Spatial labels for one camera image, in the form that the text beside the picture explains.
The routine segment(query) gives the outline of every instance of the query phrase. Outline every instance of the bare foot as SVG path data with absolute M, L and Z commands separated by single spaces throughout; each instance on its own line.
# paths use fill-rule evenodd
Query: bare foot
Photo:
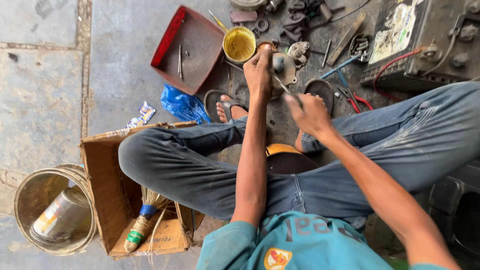
M 232 98 L 227 96 L 227 95 L 220 96 L 221 101 L 229 101 L 231 99 Z M 225 112 L 223 110 L 223 105 L 220 102 L 216 103 L 216 110 L 217 110 L 217 114 L 220 116 L 220 121 L 222 121 L 224 123 L 228 123 L 227 118 L 225 116 Z M 233 119 L 238 119 L 242 116 L 247 116 L 248 112 L 244 108 L 242 108 L 241 106 L 234 105 L 231 108 L 231 114 L 232 114 Z

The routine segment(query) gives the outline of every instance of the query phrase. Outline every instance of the cardboard box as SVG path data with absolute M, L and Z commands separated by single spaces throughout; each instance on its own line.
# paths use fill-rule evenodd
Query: cardboard box
M 174 124 L 158 123 L 132 129 L 121 129 L 87 138 L 80 143 L 80 152 L 85 165 L 90 196 L 94 204 L 98 231 L 109 256 L 114 259 L 147 255 L 153 226 L 160 213 L 150 220 L 150 231 L 144 241 L 131 253 L 125 252 L 123 244 L 142 207 L 140 185 L 120 169 L 118 149 L 128 136 L 143 129 L 161 126 L 183 128 L 196 125 L 195 121 Z M 194 224 L 197 227 L 204 214 L 172 202 L 175 211 L 165 214 L 153 243 L 153 254 L 168 254 L 185 251 L 192 243 Z

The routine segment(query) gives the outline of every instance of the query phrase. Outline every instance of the screwdriver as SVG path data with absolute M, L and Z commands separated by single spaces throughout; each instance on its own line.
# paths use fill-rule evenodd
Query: screwdriver
M 297 95 L 293 95 L 292 92 L 285 86 L 285 84 L 282 83 L 282 81 L 278 78 L 278 76 L 275 73 L 272 72 L 272 75 L 280 83 L 283 90 L 285 90 L 287 94 L 291 95 L 297 100 L 297 102 L 299 103 L 300 109 L 303 110 L 303 103 L 301 102 L 300 98 Z
M 218 20 L 218 19 L 213 15 L 213 13 L 212 13 L 210 10 L 208 10 L 208 12 L 210 13 L 210 15 L 212 15 L 213 19 L 216 21 L 216 24 L 217 24 L 220 28 L 222 28 L 223 31 L 225 31 L 225 33 L 226 33 L 226 32 L 228 31 L 228 29 L 225 27 L 225 25 L 224 25 L 220 20 Z

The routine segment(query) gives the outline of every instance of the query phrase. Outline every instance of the blue plastic bag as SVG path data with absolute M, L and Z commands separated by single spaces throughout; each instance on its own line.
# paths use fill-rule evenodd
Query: blue plastic bag
M 204 105 L 196 96 L 183 94 L 173 86 L 164 84 L 162 97 L 163 109 L 178 117 L 180 121 L 197 121 L 197 124 L 210 123 L 210 117 L 205 112 Z

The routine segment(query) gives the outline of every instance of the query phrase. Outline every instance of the red wire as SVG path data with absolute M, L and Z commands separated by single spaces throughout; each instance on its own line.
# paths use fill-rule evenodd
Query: red wire
M 394 97 L 394 96 L 391 96 L 391 95 L 389 95 L 389 94 L 387 94 L 387 93 L 385 93 L 385 92 L 382 92 L 382 91 L 378 90 L 377 85 L 376 85 L 377 80 L 378 80 L 378 78 L 380 77 L 380 75 L 382 75 L 382 73 L 383 73 L 391 64 L 395 63 L 395 62 L 398 61 L 398 60 L 402 60 L 402 59 L 404 59 L 404 58 L 406 58 L 406 57 L 408 57 L 408 56 L 417 54 L 417 53 L 421 52 L 422 50 L 423 50 L 423 48 L 415 49 L 415 50 L 413 50 L 413 51 L 411 51 L 411 52 L 409 52 L 409 53 L 406 53 L 406 54 L 404 54 L 404 55 L 402 55 L 402 56 L 400 56 L 400 57 L 397 57 L 397 58 L 391 60 L 388 64 L 386 64 L 386 65 L 380 70 L 380 72 L 377 74 L 377 76 L 376 76 L 375 79 L 373 80 L 373 89 L 374 89 L 375 91 L 377 91 L 377 93 L 379 93 L 379 94 L 381 94 L 381 95 L 383 95 L 383 96 L 385 96 L 385 97 L 387 97 L 387 98 L 393 99 L 393 100 L 395 100 L 395 101 L 403 101 L 402 99 L 396 98 L 396 97 Z

